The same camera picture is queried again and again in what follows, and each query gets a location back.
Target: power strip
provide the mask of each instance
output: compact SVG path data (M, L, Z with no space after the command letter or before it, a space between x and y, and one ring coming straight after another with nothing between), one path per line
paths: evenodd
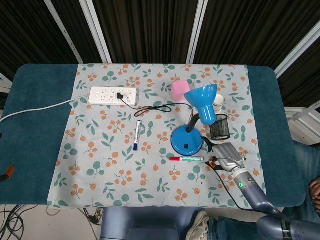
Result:
M138 100L137 89L134 87L93 86L90 89L89 103L92 105L118 105L125 104L117 99L117 93L123 95L123 101L135 106Z

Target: white sneaker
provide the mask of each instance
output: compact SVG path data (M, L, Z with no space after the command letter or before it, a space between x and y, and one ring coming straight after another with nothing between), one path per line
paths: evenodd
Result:
M198 213L193 226L186 234L185 240L208 240L208 222L210 217L205 211Z

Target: pen holder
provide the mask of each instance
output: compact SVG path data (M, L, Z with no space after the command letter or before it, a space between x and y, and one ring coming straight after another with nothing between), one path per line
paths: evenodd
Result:
M225 114L217 114L216 121L210 125L211 139L214 141L226 140L230 138L228 125L228 116Z

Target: floral tablecloth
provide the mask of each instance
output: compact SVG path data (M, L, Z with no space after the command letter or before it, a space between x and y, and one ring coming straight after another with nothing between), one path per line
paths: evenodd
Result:
M245 167L265 190L253 104L246 65L80 64L72 98L86 96L93 86L132 87L138 107L173 102L173 82L187 80L191 89L217 84L225 97L231 142L246 157ZM215 173L201 162L172 162L178 156L170 143L172 131L187 124L191 111L149 111L134 117L127 106L90 105L83 97L72 109L50 186L49 206L188 206L234 208ZM142 121L138 151L133 151L137 120ZM198 121L203 135L209 129ZM208 154L204 144L197 156ZM229 173L220 172L236 202L249 208Z

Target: lamp shade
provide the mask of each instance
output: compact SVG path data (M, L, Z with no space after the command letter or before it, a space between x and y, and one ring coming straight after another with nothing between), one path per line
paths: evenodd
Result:
M199 87L184 94L185 99L196 107L200 120L204 125L211 125L216 121L213 106L216 95L216 84Z

